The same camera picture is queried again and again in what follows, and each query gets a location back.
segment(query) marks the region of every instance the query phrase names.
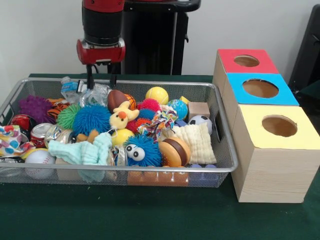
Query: metal basket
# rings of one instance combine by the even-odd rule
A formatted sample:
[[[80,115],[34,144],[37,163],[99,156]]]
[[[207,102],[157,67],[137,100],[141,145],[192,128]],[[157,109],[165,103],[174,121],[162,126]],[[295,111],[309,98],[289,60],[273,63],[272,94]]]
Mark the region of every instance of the metal basket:
[[[108,80],[96,80],[97,83],[108,84]],[[237,154],[227,124],[219,90],[210,83],[182,83],[155,81],[117,81],[116,89],[131,94],[137,102],[144,100],[145,93],[154,86],[166,89],[170,99],[186,97],[193,102],[207,102],[213,127],[211,145],[217,159],[217,168],[178,168],[178,167],[132,167],[132,166],[94,166],[70,164],[32,164],[32,163],[0,163],[0,182],[2,183],[37,183],[37,184],[95,184],[95,185],[140,185],[140,186],[183,186],[218,188],[228,173],[238,166]],[[45,98],[61,98],[60,79],[28,78],[18,82],[0,107],[0,122],[10,123],[12,117],[19,113],[19,100],[28,95]],[[45,179],[33,179],[26,174],[26,169],[53,171]],[[104,174],[102,181],[86,182],[82,179],[63,180],[58,172],[65,175]]]

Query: round hole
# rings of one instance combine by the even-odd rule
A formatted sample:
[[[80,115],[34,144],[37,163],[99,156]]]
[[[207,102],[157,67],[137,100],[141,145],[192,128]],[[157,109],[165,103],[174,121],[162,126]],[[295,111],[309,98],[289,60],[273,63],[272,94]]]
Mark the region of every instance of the round hole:
[[[256,67],[260,64],[259,60],[250,55],[239,55],[234,58],[234,62],[243,67]]]
[[[278,95],[279,89],[271,82],[262,79],[250,79],[242,84],[244,90],[259,98],[273,98]]]
[[[277,136],[290,137],[297,133],[297,125],[289,118],[281,115],[266,116],[262,126],[269,133]]]

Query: polka dot fabric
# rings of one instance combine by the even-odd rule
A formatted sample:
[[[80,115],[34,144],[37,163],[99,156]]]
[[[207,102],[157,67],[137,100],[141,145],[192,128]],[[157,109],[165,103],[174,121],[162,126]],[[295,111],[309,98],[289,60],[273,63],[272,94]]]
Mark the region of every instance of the polka dot fabric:
[[[19,156],[35,148],[31,142],[21,143],[20,127],[17,125],[0,126],[0,157]]]

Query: washcloth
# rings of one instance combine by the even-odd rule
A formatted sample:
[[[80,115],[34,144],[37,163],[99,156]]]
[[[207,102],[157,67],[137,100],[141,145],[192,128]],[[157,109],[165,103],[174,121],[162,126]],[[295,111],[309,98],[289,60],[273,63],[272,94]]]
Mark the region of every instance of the washcloth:
[[[158,140],[161,142],[169,137],[178,137],[189,146],[191,150],[189,164],[217,163],[206,122],[200,125],[174,126],[172,130],[162,131]]]
[[[98,135],[93,144],[88,141],[63,144],[51,140],[48,145],[52,156],[76,165],[107,165],[109,149],[112,147],[111,136],[104,132]],[[88,183],[101,182],[105,177],[103,170],[79,170],[79,175]]]

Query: googly eye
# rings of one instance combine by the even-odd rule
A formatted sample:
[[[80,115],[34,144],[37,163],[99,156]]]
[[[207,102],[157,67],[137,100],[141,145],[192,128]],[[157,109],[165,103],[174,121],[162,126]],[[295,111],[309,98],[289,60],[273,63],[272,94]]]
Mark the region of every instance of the googly eye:
[[[141,161],[146,156],[145,151],[141,147],[136,147],[132,152],[133,154],[131,158],[137,162]]]
[[[125,147],[125,151],[126,151],[126,154],[129,158],[132,158],[134,156],[134,149],[137,148],[136,145],[134,144],[129,144],[128,146]]]

